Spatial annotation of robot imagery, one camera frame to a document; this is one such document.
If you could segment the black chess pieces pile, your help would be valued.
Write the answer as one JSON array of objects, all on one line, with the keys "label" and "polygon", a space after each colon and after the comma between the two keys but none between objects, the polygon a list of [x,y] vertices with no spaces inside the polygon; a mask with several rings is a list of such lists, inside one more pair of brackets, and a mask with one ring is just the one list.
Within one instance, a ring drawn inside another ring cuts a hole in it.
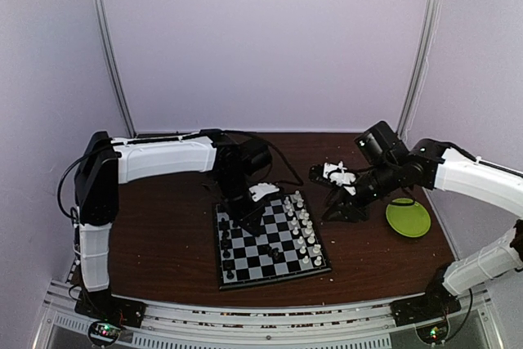
[{"label": "black chess pieces pile", "polygon": [[261,250],[264,255],[267,255],[273,261],[278,261],[282,257],[280,250],[278,248],[273,248],[270,245],[263,245]]}]

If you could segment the green plate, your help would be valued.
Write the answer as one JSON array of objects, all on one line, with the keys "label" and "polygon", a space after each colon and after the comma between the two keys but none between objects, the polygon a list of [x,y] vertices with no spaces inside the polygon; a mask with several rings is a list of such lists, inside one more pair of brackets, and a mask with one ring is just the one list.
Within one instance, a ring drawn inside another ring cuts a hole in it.
[{"label": "green plate", "polygon": [[386,208],[390,227],[408,238],[423,237],[431,229],[431,217],[427,209],[415,199],[393,199]]}]

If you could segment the aluminium front rail frame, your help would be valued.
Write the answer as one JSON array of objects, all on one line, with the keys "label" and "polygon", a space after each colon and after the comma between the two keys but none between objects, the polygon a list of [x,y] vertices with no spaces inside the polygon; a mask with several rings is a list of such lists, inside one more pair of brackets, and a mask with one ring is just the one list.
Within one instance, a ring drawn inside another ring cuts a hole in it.
[{"label": "aluminium front rail frame", "polygon": [[[96,348],[87,337],[94,319],[74,311],[69,282],[52,280],[38,310],[29,348]],[[141,326],[126,327],[108,348],[508,348],[486,289],[477,289],[467,321],[462,310],[441,319],[399,325],[391,303],[411,296],[330,306],[242,308],[147,301]],[[422,333],[449,323],[450,341],[425,343]]]}]

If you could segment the aluminium corner post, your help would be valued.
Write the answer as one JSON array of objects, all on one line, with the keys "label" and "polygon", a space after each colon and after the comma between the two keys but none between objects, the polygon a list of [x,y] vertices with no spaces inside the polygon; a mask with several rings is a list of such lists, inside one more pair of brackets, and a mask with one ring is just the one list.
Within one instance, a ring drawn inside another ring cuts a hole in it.
[{"label": "aluminium corner post", "polygon": [[404,141],[408,138],[408,132],[412,127],[418,102],[421,98],[424,78],[426,77],[428,67],[428,55],[439,19],[440,4],[441,0],[426,0],[421,33],[418,40],[418,49],[416,51],[407,94],[397,126],[397,133]]},{"label": "aluminium corner post", "polygon": [[110,84],[113,89],[118,111],[122,117],[126,133],[129,136],[136,135],[136,128],[132,121],[131,112],[127,103],[127,98],[123,90],[121,77],[118,70],[114,46],[110,36],[110,27],[105,10],[104,0],[93,0],[99,33],[101,36],[101,44],[105,59],[106,68],[110,77]]}]

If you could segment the black white chessboard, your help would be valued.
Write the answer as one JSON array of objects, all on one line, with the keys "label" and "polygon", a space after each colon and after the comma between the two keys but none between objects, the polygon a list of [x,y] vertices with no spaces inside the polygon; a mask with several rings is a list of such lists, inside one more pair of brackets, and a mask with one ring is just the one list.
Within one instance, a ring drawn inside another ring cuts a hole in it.
[{"label": "black white chessboard", "polygon": [[[295,200],[294,193],[271,196],[259,236],[250,235],[234,224],[221,205],[213,206],[217,285],[221,291],[275,284],[332,270],[306,196],[301,192],[302,200]],[[222,236],[228,238],[227,248],[221,247]],[[319,253],[313,253],[315,244],[321,246]],[[263,245],[278,248],[281,259],[273,261],[264,255]],[[310,258],[307,265],[302,264],[305,256]],[[318,256],[322,263],[315,266],[314,259]]]}]

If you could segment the right aluminium corner post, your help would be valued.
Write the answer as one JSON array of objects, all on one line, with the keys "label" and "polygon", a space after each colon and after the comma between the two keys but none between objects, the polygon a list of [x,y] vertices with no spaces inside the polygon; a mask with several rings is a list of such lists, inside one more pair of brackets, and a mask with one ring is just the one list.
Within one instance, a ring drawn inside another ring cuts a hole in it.
[{"label": "right aluminium corner post", "polygon": [[418,40],[418,49],[416,51],[407,94],[397,126],[397,133],[404,141],[408,138],[408,132],[412,127],[418,102],[421,98],[424,78],[426,77],[428,67],[428,55],[439,19],[440,4],[441,0],[426,0],[421,33]]}]

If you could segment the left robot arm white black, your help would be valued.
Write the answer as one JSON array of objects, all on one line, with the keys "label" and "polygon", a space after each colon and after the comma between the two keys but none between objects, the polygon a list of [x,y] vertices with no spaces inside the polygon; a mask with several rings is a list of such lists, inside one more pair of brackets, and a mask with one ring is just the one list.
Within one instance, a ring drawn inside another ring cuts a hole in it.
[{"label": "left robot arm white black", "polygon": [[149,177],[207,173],[217,183],[221,203],[242,229],[258,235],[267,198],[279,187],[248,179],[268,166],[263,141],[238,143],[220,129],[138,138],[92,135],[81,158],[73,163],[74,202],[70,219],[77,234],[77,254],[88,291],[87,308],[101,320],[112,318],[118,303],[110,288],[110,232],[119,213],[121,186]]}]

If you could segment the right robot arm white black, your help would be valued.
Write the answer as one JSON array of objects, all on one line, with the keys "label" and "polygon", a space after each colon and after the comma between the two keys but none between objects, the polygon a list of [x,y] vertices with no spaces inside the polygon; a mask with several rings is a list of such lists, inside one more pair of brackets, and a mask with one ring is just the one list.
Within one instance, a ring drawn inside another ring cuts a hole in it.
[{"label": "right robot arm white black", "polygon": [[356,139],[367,168],[344,163],[311,167],[311,181],[330,186],[326,221],[367,219],[366,208],[394,191],[420,186],[424,190],[470,199],[488,212],[504,211],[515,224],[492,243],[464,259],[440,268],[418,308],[426,317],[438,316],[456,297],[487,280],[522,269],[522,174],[484,161],[450,141],[430,138],[408,149],[385,121],[374,124]]}]

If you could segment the left aluminium corner post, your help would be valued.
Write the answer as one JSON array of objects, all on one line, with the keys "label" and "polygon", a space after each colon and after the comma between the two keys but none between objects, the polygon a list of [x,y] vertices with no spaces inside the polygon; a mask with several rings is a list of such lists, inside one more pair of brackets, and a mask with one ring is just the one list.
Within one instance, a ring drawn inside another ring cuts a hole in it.
[{"label": "left aluminium corner post", "polygon": [[123,90],[121,77],[118,70],[114,46],[110,36],[110,27],[105,10],[104,0],[93,0],[99,33],[101,36],[101,44],[105,59],[106,68],[110,77],[110,84],[113,89],[118,111],[122,117],[126,133],[129,136],[136,135],[136,128],[132,121],[131,112],[127,103],[127,98]]}]

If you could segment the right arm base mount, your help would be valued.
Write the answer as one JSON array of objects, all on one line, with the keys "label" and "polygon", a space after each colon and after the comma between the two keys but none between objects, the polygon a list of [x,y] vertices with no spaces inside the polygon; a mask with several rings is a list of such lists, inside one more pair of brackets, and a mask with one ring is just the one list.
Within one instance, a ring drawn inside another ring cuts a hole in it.
[{"label": "right arm base mount", "polygon": [[439,269],[423,294],[390,304],[396,326],[418,324],[418,338],[432,346],[441,345],[452,337],[449,316],[462,309],[458,298],[443,286],[444,274]]}]

